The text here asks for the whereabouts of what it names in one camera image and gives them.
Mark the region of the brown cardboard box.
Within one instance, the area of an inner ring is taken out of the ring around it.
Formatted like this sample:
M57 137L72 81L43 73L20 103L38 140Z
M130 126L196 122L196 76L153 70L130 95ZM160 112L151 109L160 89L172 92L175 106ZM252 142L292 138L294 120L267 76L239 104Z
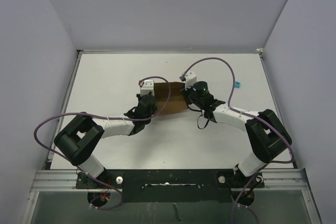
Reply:
M184 88L184 83L170 82L169 84L171 86L171 95L163 110L162 108L164 107L169 94L168 83L158 82L154 84L154 94L158 107L157 112L162 110L159 115L177 114L187 110L187 104L181 91Z

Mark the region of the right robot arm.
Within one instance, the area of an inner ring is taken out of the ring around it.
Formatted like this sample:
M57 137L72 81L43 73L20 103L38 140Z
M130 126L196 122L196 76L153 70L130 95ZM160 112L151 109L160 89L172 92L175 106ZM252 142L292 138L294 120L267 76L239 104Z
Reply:
M205 81L185 81L182 96L187 105L195 105L207 122L223 123L247 133L251 152L234 168L234 182L244 187L252 181L253 174L270 164L292 139L273 110L244 111L229 107L208 90Z

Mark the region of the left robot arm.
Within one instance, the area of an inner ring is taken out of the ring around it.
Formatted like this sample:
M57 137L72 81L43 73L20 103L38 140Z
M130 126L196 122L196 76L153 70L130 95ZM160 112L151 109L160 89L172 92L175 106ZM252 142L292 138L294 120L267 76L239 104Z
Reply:
M91 116L75 116L54 139L54 144L73 166L88 174L88 182L95 188L107 181L104 166L93 155L102 138L141 132L151 122L157 104L153 92L137 95L138 105L118 120L94 119Z

